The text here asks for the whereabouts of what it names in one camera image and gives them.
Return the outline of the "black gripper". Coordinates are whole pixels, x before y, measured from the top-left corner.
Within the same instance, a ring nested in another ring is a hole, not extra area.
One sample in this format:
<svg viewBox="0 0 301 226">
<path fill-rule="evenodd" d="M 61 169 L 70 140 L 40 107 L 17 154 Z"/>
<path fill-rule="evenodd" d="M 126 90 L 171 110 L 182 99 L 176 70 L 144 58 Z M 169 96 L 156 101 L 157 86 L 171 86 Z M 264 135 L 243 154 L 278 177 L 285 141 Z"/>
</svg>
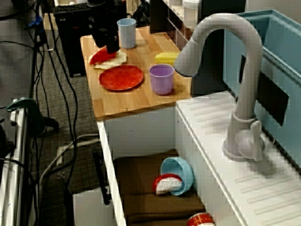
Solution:
<svg viewBox="0 0 301 226">
<path fill-rule="evenodd" d="M 119 35 L 116 25 L 109 28 L 94 28 L 93 38 L 98 47 L 106 46 L 109 54 L 117 52 L 119 47 Z"/>
</svg>

